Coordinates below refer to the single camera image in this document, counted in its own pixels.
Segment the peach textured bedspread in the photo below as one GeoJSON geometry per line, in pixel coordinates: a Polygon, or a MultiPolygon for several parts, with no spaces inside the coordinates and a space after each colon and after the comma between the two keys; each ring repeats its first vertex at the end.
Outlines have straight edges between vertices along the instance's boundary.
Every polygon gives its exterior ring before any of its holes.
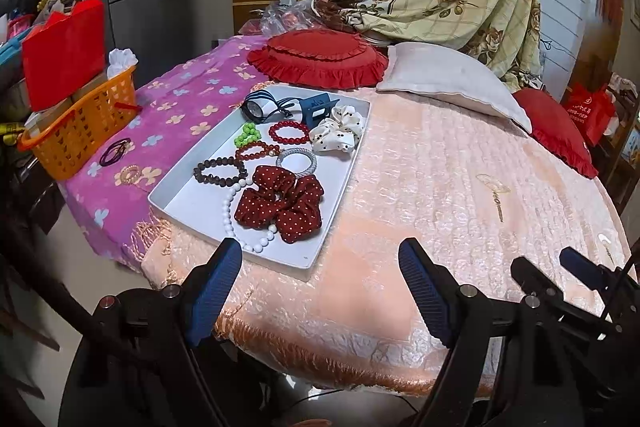
{"type": "Polygon", "coordinates": [[[567,301],[601,312],[559,262],[564,247],[609,268],[629,258],[598,180],[510,122],[409,93],[358,98],[371,119],[310,279],[245,263],[209,334],[319,387],[427,395],[447,351],[400,273],[407,237],[488,297],[521,299],[510,265],[524,256],[567,301]]]}

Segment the red polka dot scrunchie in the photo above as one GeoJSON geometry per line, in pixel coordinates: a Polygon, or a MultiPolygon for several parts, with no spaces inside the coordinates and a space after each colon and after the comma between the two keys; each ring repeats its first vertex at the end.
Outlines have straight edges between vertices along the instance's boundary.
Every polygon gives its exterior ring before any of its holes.
{"type": "Polygon", "coordinates": [[[288,169],[261,165],[255,169],[253,185],[243,191],[234,219],[255,230],[274,225],[284,243],[294,244],[321,229],[323,195],[313,174],[297,178],[288,169]]]}

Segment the white rectangular tray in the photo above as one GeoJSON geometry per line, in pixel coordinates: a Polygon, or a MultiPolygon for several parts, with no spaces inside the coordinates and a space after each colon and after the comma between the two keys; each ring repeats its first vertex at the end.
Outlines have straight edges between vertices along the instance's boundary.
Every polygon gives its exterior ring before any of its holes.
{"type": "Polygon", "coordinates": [[[215,124],[156,184],[149,203],[171,223],[210,245],[217,246],[225,237],[233,237],[241,243],[245,259],[306,281],[320,256],[359,152],[317,155],[314,175],[324,190],[320,202],[321,229],[306,239],[287,244],[278,233],[270,239],[265,231],[243,228],[236,223],[233,213],[241,198],[241,185],[220,187],[200,183],[193,176],[193,169],[200,162],[233,155],[233,140],[247,121],[241,109],[236,108],[215,124]]]}

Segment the red ruffled cushion right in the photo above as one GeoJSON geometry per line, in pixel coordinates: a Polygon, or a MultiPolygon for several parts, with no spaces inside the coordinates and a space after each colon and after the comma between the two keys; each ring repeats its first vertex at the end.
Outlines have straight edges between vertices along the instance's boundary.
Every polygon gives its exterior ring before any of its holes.
{"type": "Polygon", "coordinates": [[[598,175],[587,144],[567,111],[547,92],[524,88],[514,93],[532,124],[533,138],[587,179],[598,175]]]}

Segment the red shopping bag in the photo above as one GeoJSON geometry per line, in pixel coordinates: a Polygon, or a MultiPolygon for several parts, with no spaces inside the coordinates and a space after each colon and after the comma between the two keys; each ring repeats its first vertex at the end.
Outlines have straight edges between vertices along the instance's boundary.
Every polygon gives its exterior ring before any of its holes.
{"type": "Polygon", "coordinates": [[[564,107],[589,147],[598,144],[616,114],[605,87],[589,91],[580,83],[572,88],[564,107]]]}

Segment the purple floral blanket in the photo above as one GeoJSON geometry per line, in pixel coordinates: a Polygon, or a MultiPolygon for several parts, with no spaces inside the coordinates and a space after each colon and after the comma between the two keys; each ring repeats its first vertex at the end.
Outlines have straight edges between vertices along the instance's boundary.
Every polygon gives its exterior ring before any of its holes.
{"type": "Polygon", "coordinates": [[[142,111],[107,144],[128,139],[128,150],[102,166],[99,150],[75,176],[58,184],[72,216],[97,255],[138,272],[152,242],[148,194],[215,124],[267,81],[247,62],[261,36],[235,36],[177,65],[136,92],[142,111]]]}

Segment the white polka dot scrunchie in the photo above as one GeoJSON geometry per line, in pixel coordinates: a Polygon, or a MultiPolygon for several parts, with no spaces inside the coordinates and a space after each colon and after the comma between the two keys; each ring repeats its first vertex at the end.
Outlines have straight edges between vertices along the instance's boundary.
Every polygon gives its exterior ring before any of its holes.
{"type": "Polygon", "coordinates": [[[354,106],[334,106],[330,116],[309,131],[312,149],[314,153],[350,154],[356,150],[365,127],[366,118],[354,106]]]}

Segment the dark blue striped headband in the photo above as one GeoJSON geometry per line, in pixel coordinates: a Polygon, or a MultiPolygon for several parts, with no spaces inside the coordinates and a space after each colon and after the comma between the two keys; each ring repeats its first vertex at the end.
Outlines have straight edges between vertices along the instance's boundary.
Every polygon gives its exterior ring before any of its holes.
{"type": "Polygon", "coordinates": [[[260,89],[250,92],[241,104],[243,116],[253,124],[265,124],[276,119],[288,119],[293,116],[293,108],[300,98],[287,96],[276,98],[271,92],[260,89]]]}

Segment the orange plastic basket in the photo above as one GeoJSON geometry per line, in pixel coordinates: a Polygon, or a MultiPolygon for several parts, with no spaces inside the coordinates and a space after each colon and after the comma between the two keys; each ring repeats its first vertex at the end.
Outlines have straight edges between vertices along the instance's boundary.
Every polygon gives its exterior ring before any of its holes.
{"type": "Polygon", "coordinates": [[[25,130],[17,150],[30,150],[55,181],[70,179],[141,111],[131,66],[85,94],[37,135],[25,130]]]}

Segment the blue hair claw clip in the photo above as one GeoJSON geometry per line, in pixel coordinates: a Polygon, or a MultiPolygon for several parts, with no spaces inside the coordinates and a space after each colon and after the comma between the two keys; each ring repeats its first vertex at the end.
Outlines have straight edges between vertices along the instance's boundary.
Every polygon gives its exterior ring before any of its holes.
{"type": "Polygon", "coordinates": [[[331,116],[332,109],[337,104],[327,93],[321,93],[310,98],[302,98],[299,107],[302,111],[302,123],[309,129],[314,129],[323,119],[331,116]]]}

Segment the white pillow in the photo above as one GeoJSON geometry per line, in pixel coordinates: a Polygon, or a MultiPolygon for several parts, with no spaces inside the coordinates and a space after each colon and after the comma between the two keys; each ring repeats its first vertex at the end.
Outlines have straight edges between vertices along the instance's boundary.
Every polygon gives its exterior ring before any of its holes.
{"type": "Polygon", "coordinates": [[[481,62],[446,46],[403,42],[388,48],[388,66],[378,92],[434,98],[533,131],[525,110],[506,85],[481,62]]]}

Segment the white tissue paper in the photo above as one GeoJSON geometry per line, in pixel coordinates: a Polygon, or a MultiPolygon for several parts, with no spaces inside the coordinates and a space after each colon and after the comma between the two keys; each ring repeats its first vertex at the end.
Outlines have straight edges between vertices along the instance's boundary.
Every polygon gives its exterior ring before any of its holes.
{"type": "Polygon", "coordinates": [[[112,79],[137,64],[137,55],[130,49],[112,49],[108,54],[106,77],[112,79]]]}

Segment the red ruffled heart cushion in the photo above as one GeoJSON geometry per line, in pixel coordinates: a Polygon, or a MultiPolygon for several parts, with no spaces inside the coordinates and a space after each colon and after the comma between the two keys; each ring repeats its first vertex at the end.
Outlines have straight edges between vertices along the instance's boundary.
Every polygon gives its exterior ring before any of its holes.
{"type": "Polygon", "coordinates": [[[274,36],[247,62],[273,81],[334,91],[375,87],[388,66],[363,38],[323,28],[274,36]]]}

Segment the red box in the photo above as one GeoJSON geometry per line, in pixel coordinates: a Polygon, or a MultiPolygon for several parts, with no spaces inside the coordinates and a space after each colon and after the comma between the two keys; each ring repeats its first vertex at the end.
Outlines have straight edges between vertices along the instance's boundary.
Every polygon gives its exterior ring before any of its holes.
{"type": "Polygon", "coordinates": [[[68,98],[104,69],[104,6],[84,0],[54,12],[22,41],[24,78],[34,112],[68,98]]]}

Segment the clear plastic bag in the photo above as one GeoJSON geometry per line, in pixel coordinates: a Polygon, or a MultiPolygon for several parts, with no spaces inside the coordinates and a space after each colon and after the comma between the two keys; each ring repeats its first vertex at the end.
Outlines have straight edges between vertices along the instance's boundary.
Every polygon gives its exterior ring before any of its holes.
{"type": "Polygon", "coordinates": [[[321,17],[314,9],[314,0],[300,0],[293,4],[273,2],[262,10],[259,20],[260,32],[265,37],[323,26],[321,17]]]}

